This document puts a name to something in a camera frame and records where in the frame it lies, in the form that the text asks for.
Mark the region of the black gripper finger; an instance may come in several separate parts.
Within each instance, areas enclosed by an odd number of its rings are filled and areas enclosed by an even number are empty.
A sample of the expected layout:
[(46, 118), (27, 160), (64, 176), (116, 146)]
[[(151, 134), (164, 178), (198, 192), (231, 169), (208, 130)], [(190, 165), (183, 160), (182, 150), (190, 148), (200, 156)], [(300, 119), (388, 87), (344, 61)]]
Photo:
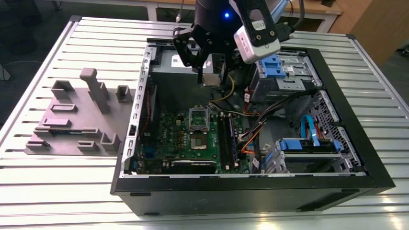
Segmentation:
[[(208, 51), (204, 49), (206, 29), (202, 26), (194, 26), (190, 29), (178, 27), (174, 29), (174, 46), (179, 53), (180, 59), (186, 67), (192, 67), (192, 71), (198, 73), (198, 83), (203, 84), (204, 63), (208, 58)], [(188, 48), (190, 39), (194, 39), (200, 49), (195, 55)]]
[(224, 62), (222, 67), (222, 82), (227, 82), (230, 72), (246, 67), (240, 52), (236, 50), (238, 46), (234, 42), (224, 42)]

